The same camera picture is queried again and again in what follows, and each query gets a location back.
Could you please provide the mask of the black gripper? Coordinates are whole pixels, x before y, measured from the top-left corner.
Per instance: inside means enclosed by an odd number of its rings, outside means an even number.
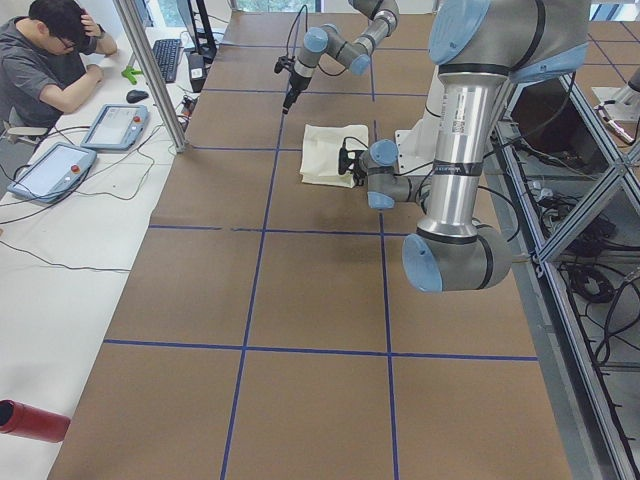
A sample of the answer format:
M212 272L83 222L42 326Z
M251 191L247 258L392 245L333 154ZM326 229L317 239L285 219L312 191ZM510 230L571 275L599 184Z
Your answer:
M294 57L283 55L276 60L274 72L279 74L283 70L289 72L289 87L282 105L282 114L287 115L291 107L296 103L300 93L308 88L314 74L314 68L305 65Z
M338 152L338 174L341 176L350 174L356 186L363 186L367 177L360 162L363 153L365 150L349 150L345 146L342 146Z

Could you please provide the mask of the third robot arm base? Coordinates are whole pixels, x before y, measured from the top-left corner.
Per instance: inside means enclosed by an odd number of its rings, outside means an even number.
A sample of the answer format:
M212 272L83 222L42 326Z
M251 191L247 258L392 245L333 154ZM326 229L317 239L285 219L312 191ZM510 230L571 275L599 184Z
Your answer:
M605 122L635 122L639 119L639 70L622 87L593 87L598 99L596 112Z

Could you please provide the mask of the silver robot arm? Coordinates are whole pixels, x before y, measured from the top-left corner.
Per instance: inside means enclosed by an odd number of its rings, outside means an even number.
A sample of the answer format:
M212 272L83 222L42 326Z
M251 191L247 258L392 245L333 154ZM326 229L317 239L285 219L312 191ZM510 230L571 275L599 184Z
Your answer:
M289 72L283 114L289 112L299 95L308 88L324 55L333 58L344 70L362 75L371 65L375 49L396 30L399 8L395 1L355 0L349 4L369 20L367 28L354 41L346 40L335 25L324 24L305 31L298 55L286 53L277 59L274 72Z
M587 1L446 1L429 37L429 56L444 86L430 175L413 181L394 171L395 142L380 140L352 162L367 182L368 203L390 209L420 201L425 215L403 243L409 283L422 292L481 290L511 268L507 241L473 213L483 155L500 88L576 71L586 58Z

